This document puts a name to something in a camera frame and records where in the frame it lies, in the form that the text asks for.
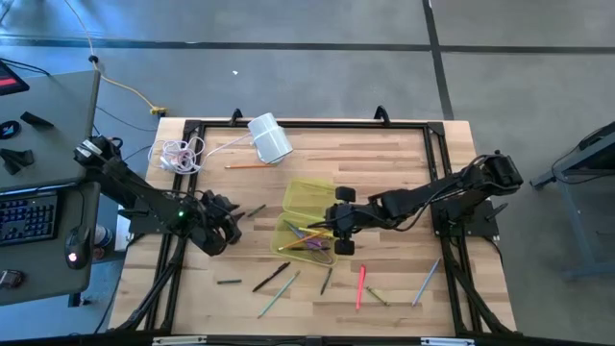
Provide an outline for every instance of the white cable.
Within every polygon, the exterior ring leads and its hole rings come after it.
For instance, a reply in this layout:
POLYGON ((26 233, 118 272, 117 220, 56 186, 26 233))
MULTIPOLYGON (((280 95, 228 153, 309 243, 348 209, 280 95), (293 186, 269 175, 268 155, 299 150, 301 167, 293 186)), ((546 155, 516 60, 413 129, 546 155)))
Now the white cable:
POLYGON ((247 133, 247 134, 245 134, 245 135, 243 135, 243 136, 241 136, 241 137, 239 137, 237 139, 233 139, 232 141, 230 141, 230 142, 228 142, 228 143, 226 143, 226 144, 224 144, 224 145, 222 145, 220 147, 217 147, 217 148, 211 150, 210 152, 208 152, 207 155, 205 155, 205 158, 203 159, 203 163, 201 165, 204 166, 205 165, 205 161, 207 161, 208 157, 211 156, 213 153, 216 153, 216 152, 218 152, 218 151, 228 147, 229 145, 233 145, 233 144, 239 142, 241 139, 244 139, 245 137, 248 137, 248 136, 251 136, 251 135, 252 135, 251 133, 247 133))
POLYGON ((184 140, 157 140, 152 144, 147 155, 147 161, 152 165, 152 154, 158 143, 162 142, 160 164, 154 167, 168 170, 180 175, 190 175, 201 170, 203 165, 196 163, 196 158, 205 151, 205 142, 199 137, 193 137, 190 141, 184 140), (195 152, 191 146, 194 140, 200 140, 203 144, 201 150, 195 152))

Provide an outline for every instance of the desk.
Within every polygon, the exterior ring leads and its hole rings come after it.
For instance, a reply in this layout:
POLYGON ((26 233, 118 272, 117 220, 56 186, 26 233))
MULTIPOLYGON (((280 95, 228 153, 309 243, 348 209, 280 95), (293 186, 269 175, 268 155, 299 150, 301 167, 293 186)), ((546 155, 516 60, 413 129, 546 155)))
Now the desk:
MULTIPOLYGON (((163 119, 157 139, 181 138, 184 123, 181 118, 163 119)), ((476 155, 470 126, 465 121, 448 121, 444 125, 453 170, 458 170, 476 155)), ((246 131, 207 129, 206 152, 246 131)), ((340 258, 322 296, 319 290, 327 268, 298 261, 259 292, 252 293, 258 282, 286 261, 270 252, 269 242, 276 218, 283 211, 283 195, 290 179, 321 178, 354 187, 358 203, 365 203, 367 196, 377 192, 414 188, 430 180, 419 131, 286 129, 286 134, 295 151, 276 168, 225 170, 225 164, 257 162, 248 140, 208 158, 198 177, 198 189, 212 189, 228 196, 241 204, 240 210, 253 210, 263 203, 267 208, 252 219, 241 219, 243 237, 220 256, 210 258, 191 243, 187 246, 173 334, 453 335, 442 265, 420 303, 410 306, 431 266, 441 256, 427 212, 406 233, 365 230, 355 235, 356 254, 340 258), (391 307, 383 307, 369 294, 363 294, 361 310, 355 312, 362 264, 367 267, 365 284, 382 290, 391 307), (302 273, 294 284, 263 318, 257 319, 259 311, 298 269, 302 273), (225 279, 242 279, 243 283, 216 284, 225 279)), ((441 169, 441 160, 437 160, 441 169)), ((150 168, 147 181, 155 187, 170 188, 173 175, 150 168)), ((159 247, 160 236, 147 235, 129 249, 110 327, 125 321, 149 289, 159 247)), ((514 329, 498 254, 482 238, 468 238, 468 249, 478 292, 502 322, 514 329)), ((159 321, 165 296, 163 292, 159 321)), ((459 298, 469 326, 467 300, 463 294, 459 298)))

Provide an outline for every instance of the white cup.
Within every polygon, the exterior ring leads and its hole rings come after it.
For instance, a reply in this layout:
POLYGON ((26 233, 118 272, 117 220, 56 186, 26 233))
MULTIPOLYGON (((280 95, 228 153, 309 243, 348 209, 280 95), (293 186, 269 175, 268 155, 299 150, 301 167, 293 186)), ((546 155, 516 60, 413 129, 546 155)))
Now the white cup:
POLYGON ((278 125, 272 113, 263 114, 250 121, 248 128, 261 161, 278 163, 292 152, 292 145, 286 138, 284 129, 278 125))

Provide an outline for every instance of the black keyboard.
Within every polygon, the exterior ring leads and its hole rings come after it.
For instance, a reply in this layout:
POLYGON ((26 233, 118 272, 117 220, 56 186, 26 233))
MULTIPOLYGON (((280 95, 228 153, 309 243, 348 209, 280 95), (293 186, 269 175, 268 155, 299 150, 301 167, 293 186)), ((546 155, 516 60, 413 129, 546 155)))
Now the black keyboard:
POLYGON ((57 205, 55 191, 0 197, 0 246, 54 239, 57 205))

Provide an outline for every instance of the cable plug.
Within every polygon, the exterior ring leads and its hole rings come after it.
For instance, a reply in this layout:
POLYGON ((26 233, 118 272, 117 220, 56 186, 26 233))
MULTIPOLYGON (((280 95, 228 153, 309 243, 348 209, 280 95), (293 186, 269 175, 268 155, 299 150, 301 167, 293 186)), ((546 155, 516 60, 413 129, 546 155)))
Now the cable plug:
POLYGON ((168 108, 166 108, 166 107, 154 106, 154 107, 152 107, 152 109, 150 109, 150 114, 152 114, 152 115, 159 115, 159 116, 166 116, 166 112, 167 111, 168 111, 168 108))

